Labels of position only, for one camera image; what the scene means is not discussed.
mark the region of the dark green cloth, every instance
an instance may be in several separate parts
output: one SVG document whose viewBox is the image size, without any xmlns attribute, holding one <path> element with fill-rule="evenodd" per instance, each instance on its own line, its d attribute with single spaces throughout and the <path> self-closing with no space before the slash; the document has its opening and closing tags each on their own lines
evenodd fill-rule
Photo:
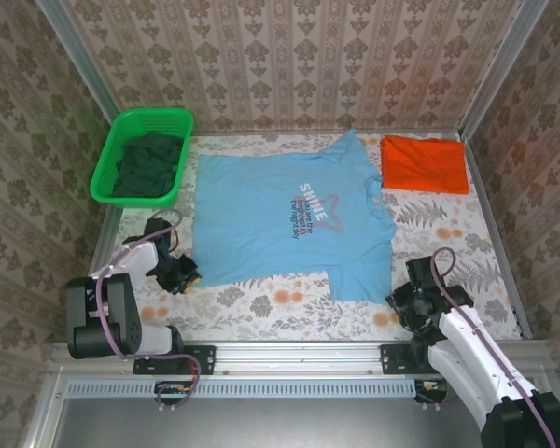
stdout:
<svg viewBox="0 0 560 448">
<path fill-rule="evenodd" d="M 175 184 L 183 139 L 148 133 L 124 145 L 117 163 L 119 178 L 112 196 L 123 198 L 159 198 Z"/>
</svg>

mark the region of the aluminum frame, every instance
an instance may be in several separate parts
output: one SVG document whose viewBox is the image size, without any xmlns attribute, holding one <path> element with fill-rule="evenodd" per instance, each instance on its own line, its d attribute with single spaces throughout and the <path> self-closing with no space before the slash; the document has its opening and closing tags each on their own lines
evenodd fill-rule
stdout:
<svg viewBox="0 0 560 448">
<path fill-rule="evenodd" d="M 504 250 L 504 244 L 502 243 L 502 238 L 497 230 L 496 219 L 494 218 L 492 207 L 489 204 L 487 191 L 485 191 L 485 185 L 483 184 L 482 176 L 479 172 L 479 167 L 477 166 L 469 140 L 465 140 L 465 156 L 467 158 L 467 166 L 469 167 L 471 178 L 473 179 L 473 185 L 477 190 L 479 204 L 482 207 L 485 225 L 487 226 L 487 231 L 489 232 L 490 239 L 492 240 L 492 246 L 494 247 L 494 253 L 496 254 L 497 264 L 500 267 L 504 287 L 506 288 L 506 292 L 508 292 L 508 297 L 511 299 L 512 309 L 516 314 L 522 336 L 524 338 L 531 339 L 533 337 L 533 333 L 529 327 L 529 321 L 526 318 L 525 308 L 521 302 L 521 296 L 516 288 L 516 283 L 514 283 L 511 265 L 508 263 L 506 251 Z"/>
<path fill-rule="evenodd" d="M 497 91 L 504 83 L 547 5 L 548 0 L 531 0 L 521 4 L 511 28 L 497 50 L 494 60 L 460 123 L 460 132 L 465 139 L 470 139 L 477 131 L 483 116 L 496 98 Z"/>
<path fill-rule="evenodd" d="M 378 379 L 440 379 L 438 374 L 384 375 L 381 367 L 380 345 L 399 341 L 369 342 L 298 342 L 298 343 L 228 343 L 200 341 L 217 347 L 217 364 L 212 378 L 219 381 L 242 380 L 352 380 L 365 384 Z M 553 391 L 560 398 L 560 382 L 545 341 L 499 341 L 506 356 L 526 377 L 534 380 L 542 392 Z M 135 382 L 153 376 L 133 375 L 133 364 L 115 357 L 74 360 L 64 343 L 55 345 L 32 421 L 25 448 L 49 448 L 63 412 L 65 392 L 70 381 L 76 379 L 114 379 Z M 183 380 L 188 376 L 158 376 L 159 380 Z"/>
<path fill-rule="evenodd" d="M 49 24 L 64 45 L 66 53 L 71 58 L 91 96 L 102 110 L 105 119 L 112 123 L 120 109 L 110 94 L 100 71 L 78 33 L 75 24 L 69 17 L 60 0 L 37 0 Z"/>
</svg>

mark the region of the cable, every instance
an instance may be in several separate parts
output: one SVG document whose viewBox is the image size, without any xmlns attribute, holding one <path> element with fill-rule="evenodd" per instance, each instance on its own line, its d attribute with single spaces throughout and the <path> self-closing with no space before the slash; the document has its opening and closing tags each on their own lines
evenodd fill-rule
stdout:
<svg viewBox="0 0 560 448">
<path fill-rule="evenodd" d="M 145 359 L 152 358 L 152 359 L 161 359 L 161 360 L 165 360 L 165 359 L 186 359 L 187 361 L 192 363 L 192 365 L 191 365 L 191 370 L 193 371 L 192 386 L 189 389 L 189 391 L 187 392 L 187 395 L 184 398 L 182 398 L 182 400 L 180 400 L 176 404 L 176 406 L 181 406 L 185 402 L 187 402 L 187 399 L 193 394 L 193 392 L 195 391 L 195 388 L 197 387 L 197 384 L 199 383 L 199 379 L 201 378 L 202 367 L 201 367 L 201 364 L 199 363 L 199 361 L 197 360 L 197 358 L 193 357 L 191 355 L 186 355 L 186 354 L 150 355 L 150 356 L 147 356 L 147 355 L 145 355 L 145 356 L 131 355 L 131 356 L 126 356 L 124 353 L 122 353 L 122 351 L 117 346 L 116 341 L 114 340 L 114 335 L 112 334 L 112 331 L 110 330 L 110 327 L 108 326 L 107 318 L 105 317 L 104 303 L 102 301 L 102 283 L 104 282 L 104 279 L 111 272 L 113 272 L 129 256 L 129 254 L 131 254 L 131 252 L 133 252 L 133 250 L 135 250 L 138 246 L 142 245 L 143 243 L 151 240 L 152 238 L 155 238 L 156 236 L 163 235 L 163 234 L 165 234 L 167 232 L 170 232 L 170 231 L 175 231 L 175 229 L 180 225 L 181 221 L 183 220 L 183 215 L 182 215 L 182 213 L 180 213 L 178 210 L 176 210 L 174 208 L 160 210 L 160 211 L 154 213 L 149 219 L 152 219 L 154 217 L 158 217 L 159 215 L 162 215 L 162 214 L 168 213 L 168 212 L 175 213 L 178 216 L 178 221 L 175 224 L 173 224 L 170 227 L 167 227 L 165 229 L 162 229 L 160 231 L 154 231 L 153 233 L 151 233 L 147 236 L 144 236 L 143 238 L 139 239 L 138 241 L 131 242 L 128 245 L 124 245 L 122 247 L 122 250 L 120 250 L 120 252 L 112 259 L 112 261 L 110 261 L 110 264 L 108 264 L 107 266 L 105 266 L 102 269 L 102 271 L 98 275 L 97 281 L 95 283 L 95 302 L 96 302 L 96 305 L 97 305 L 97 314 L 98 314 L 98 317 L 100 319 L 100 323 L 102 324 L 102 329 L 104 330 L 104 335 L 105 335 L 106 340 L 108 341 L 108 345 L 110 345 L 110 348 L 112 349 L 114 354 L 117 357 L 119 357 L 120 359 L 141 359 L 141 358 L 145 358 Z"/>
<path fill-rule="evenodd" d="M 458 303 L 456 303 L 456 301 L 452 298 L 452 296 L 450 294 L 448 294 L 448 291 L 446 290 L 444 285 L 441 283 L 440 276 L 438 275 L 438 267 L 436 266 L 436 258 L 440 254 L 440 252 L 444 252 L 444 251 L 450 253 L 450 255 L 452 256 L 452 264 L 450 265 L 448 270 L 442 276 L 445 276 L 448 273 L 450 273 L 455 268 L 455 265 L 456 265 L 456 253 L 454 252 L 454 250 L 452 248 L 450 248 L 450 247 L 440 247 L 438 250 L 436 250 L 433 253 L 433 255 L 431 256 L 431 262 L 429 264 L 429 268 L 431 270 L 431 276 L 433 277 L 434 282 L 436 282 L 436 285 L 438 286 L 438 289 L 440 290 L 440 292 L 444 296 L 444 298 L 446 300 L 448 300 L 448 302 L 453 306 L 453 308 L 455 308 L 460 313 L 460 315 L 462 315 L 463 319 L 465 319 L 465 321 L 472 328 L 473 332 L 477 335 L 479 340 L 483 343 L 483 345 L 485 346 L 485 348 L 487 349 L 489 354 L 492 356 L 492 358 L 494 359 L 496 364 L 498 364 L 498 366 L 502 369 L 502 371 L 504 371 L 504 374 L 506 375 L 508 380 L 511 382 L 512 385 L 514 385 L 514 387 L 519 392 L 519 394 L 521 394 L 521 397 L 523 397 L 523 399 L 525 400 L 526 405 L 529 407 L 529 410 L 532 412 L 533 416 L 535 417 L 539 426 L 541 427 L 541 430 L 543 431 L 543 434 L 545 435 L 546 439 L 548 440 L 550 448 L 556 448 L 556 443 L 553 439 L 552 432 L 550 431 L 547 424 L 543 420 L 543 417 L 541 417 L 541 415 L 539 414 L 537 408 L 535 407 L 535 404 L 533 404 L 533 401 L 531 401 L 531 398 L 527 395 L 525 390 L 518 384 L 517 378 L 514 376 L 514 374 L 508 368 L 506 363 L 500 358 L 500 356 L 497 354 L 496 350 L 494 350 L 494 347 L 492 347 L 492 345 L 489 343 L 489 341 L 487 340 L 485 335 L 483 335 L 483 332 L 481 331 L 481 329 L 475 324 L 475 322 L 473 322 L 473 319 L 471 319 L 469 317 L 469 315 L 467 315 L 462 310 L 462 308 L 458 305 Z"/>
<path fill-rule="evenodd" d="M 176 229 L 172 229 L 172 231 L 175 233 L 175 246 L 168 250 L 169 254 L 173 253 L 178 248 L 178 231 L 176 231 Z"/>
<path fill-rule="evenodd" d="M 160 387 L 158 387 L 158 393 L 156 394 L 156 402 L 159 405 L 159 411 L 162 411 L 166 406 L 170 406 L 170 409 L 173 411 L 174 409 L 176 409 L 176 406 L 181 406 L 183 404 L 183 399 L 185 399 L 187 396 L 185 396 L 184 398 L 180 399 L 179 401 L 177 401 L 174 404 L 164 404 L 161 401 L 161 394 L 164 390 L 168 390 L 168 389 L 178 389 L 180 387 L 184 387 L 184 385 L 174 385 L 174 384 L 168 384 L 168 385 L 161 385 Z"/>
</svg>

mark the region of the ventilation grille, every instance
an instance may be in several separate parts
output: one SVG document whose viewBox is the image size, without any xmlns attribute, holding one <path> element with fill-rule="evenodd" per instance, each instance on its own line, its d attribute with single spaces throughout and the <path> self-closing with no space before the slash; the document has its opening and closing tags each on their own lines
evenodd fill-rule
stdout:
<svg viewBox="0 0 560 448">
<path fill-rule="evenodd" d="M 154 380 L 73 380 L 66 397 L 153 398 Z M 162 394 L 163 397 L 177 397 Z M 229 381 L 201 380 L 195 398 L 355 398 L 414 397 L 414 380 Z"/>
</svg>

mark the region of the floral mattress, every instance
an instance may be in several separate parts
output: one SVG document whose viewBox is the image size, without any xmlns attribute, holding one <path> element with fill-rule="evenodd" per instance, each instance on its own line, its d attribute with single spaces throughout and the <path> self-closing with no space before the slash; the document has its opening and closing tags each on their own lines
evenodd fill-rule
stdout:
<svg viewBox="0 0 560 448">
<path fill-rule="evenodd" d="M 317 152 L 338 137 L 335 134 L 193 137 L 176 204 L 185 217 L 178 228 L 176 254 L 191 252 L 195 182 L 201 154 L 262 156 Z M 380 169 L 382 136 L 360 134 L 359 137 L 371 161 Z M 418 138 L 429 137 L 455 138 L 440 134 Z M 520 331 L 470 175 L 469 181 L 467 196 L 383 189 L 385 203 L 398 227 L 392 240 L 392 286 L 399 287 L 408 281 L 405 261 L 431 255 L 438 247 L 448 245 L 455 250 L 458 262 L 446 278 L 447 283 L 465 287 L 495 339 L 519 339 Z M 146 209 L 124 210 L 115 250 L 126 237 L 141 234 L 152 213 Z M 450 260 L 444 256 L 440 262 L 445 269 Z M 163 291 L 152 277 L 135 290 L 135 296 L 144 322 L 176 325 L 185 340 L 361 341 L 411 337 L 385 304 L 332 301 L 328 276 L 323 272 L 254 278 L 174 296 Z"/>
</svg>

